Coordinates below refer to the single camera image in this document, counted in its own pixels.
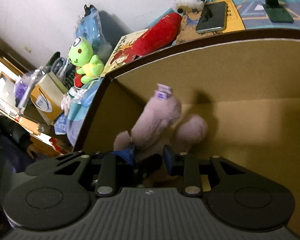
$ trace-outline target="black sleeve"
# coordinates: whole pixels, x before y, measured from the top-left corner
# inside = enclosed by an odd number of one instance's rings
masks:
[[[32,143],[26,129],[3,115],[0,115],[0,131],[3,135],[11,137],[24,151]]]

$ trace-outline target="book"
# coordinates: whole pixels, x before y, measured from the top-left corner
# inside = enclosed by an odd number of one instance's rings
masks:
[[[115,46],[110,58],[108,59],[100,77],[104,77],[110,71],[119,68],[135,59],[136,54],[132,50],[133,43],[148,29],[124,35]]]
[[[199,12],[198,14],[194,14],[191,12],[188,13],[188,15],[183,16],[183,19],[180,24],[180,32],[176,39],[176,44],[183,43],[186,41],[191,41],[194,39],[199,39],[202,37],[215,35],[216,33],[227,33],[227,32],[245,30],[240,15],[238,13],[238,10],[235,7],[232,0],[216,0],[211,3],[222,2],[222,1],[225,1],[227,3],[226,28],[223,31],[202,33],[202,34],[196,33],[195,29],[200,19],[201,12]]]

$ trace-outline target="panda toy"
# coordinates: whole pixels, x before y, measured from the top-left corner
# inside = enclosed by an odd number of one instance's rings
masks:
[[[175,12],[185,15],[187,12],[197,14],[202,11],[204,2],[201,0],[174,0],[172,8]]]

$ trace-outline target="red plush toy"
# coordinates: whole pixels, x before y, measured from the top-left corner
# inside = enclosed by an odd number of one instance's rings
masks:
[[[138,56],[144,56],[172,42],[179,32],[182,17],[170,13],[161,18],[154,26],[137,39],[132,49]]]

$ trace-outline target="ribbed gray panel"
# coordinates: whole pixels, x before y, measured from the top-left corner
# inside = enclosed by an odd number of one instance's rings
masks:
[[[251,233],[216,220],[198,198],[175,188],[123,188],[99,199],[77,223],[50,232],[16,229],[4,240],[296,240],[286,228]]]

